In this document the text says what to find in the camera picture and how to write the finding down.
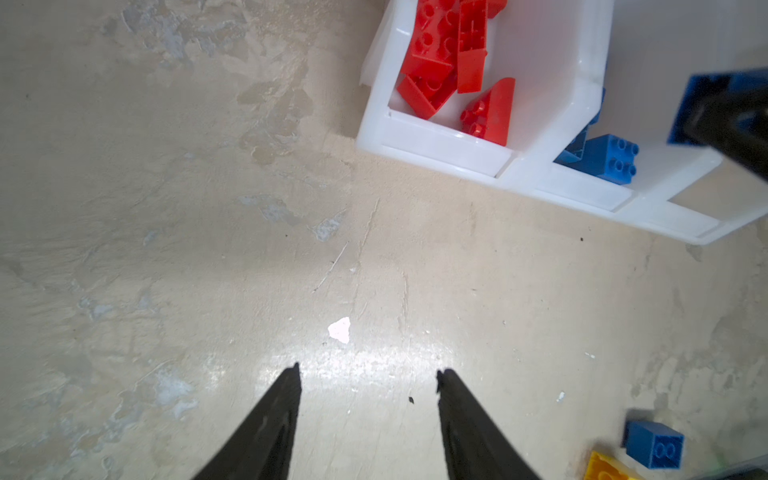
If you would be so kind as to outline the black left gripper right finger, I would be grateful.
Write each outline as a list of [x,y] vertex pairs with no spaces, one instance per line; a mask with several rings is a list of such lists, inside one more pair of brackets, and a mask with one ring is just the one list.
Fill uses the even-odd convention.
[[539,476],[452,369],[437,373],[438,410],[451,479],[529,479]]

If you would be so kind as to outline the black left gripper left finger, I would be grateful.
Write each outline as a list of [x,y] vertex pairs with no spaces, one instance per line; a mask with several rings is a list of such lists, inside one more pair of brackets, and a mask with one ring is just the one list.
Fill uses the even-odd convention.
[[286,480],[301,392],[300,367],[294,364],[282,371],[194,479]]

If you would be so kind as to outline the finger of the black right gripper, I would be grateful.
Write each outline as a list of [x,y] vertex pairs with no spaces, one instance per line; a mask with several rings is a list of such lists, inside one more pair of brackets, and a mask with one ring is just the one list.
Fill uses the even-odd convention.
[[743,115],[767,114],[767,88],[722,92],[701,99],[684,124],[684,132],[729,157],[767,182],[767,134],[739,126]]

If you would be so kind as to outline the red lego brick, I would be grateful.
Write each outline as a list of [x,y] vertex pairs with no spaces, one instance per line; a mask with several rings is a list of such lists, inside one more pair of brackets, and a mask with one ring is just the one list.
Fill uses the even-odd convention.
[[457,92],[482,90],[487,56],[488,2],[461,0],[457,53]]
[[429,120],[456,93],[457,73],[453,70],[443,80],[403,74],[397,91],[417,117]]
[[516,80],[502,78],[472,101],[461,113],[461,130],[471,136],[506,147]]
[[456,63],[458,25],[458,1],[419,1],[401,73],[426,81],[445,80]]

